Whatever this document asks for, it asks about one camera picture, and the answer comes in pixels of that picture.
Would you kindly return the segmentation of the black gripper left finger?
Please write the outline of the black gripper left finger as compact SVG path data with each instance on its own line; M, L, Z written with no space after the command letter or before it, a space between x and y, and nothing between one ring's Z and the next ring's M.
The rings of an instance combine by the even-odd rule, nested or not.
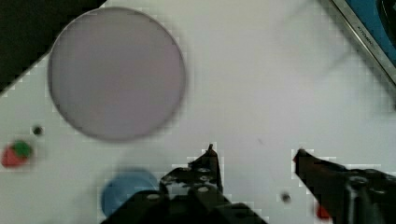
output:
M186 167L177 167L163 176L159 182L159 190L174 199L186 196L193 188L201 186L214 187L223 192L219 168L219 156L209 144L203 155L190 161Z

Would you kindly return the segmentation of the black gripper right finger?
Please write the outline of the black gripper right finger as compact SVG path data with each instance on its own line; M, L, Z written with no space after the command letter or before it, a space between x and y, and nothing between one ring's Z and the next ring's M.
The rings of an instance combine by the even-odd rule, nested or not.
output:
M304 149L293 158L295 174L333 224L396 224L396 181L376 169L348 169Z

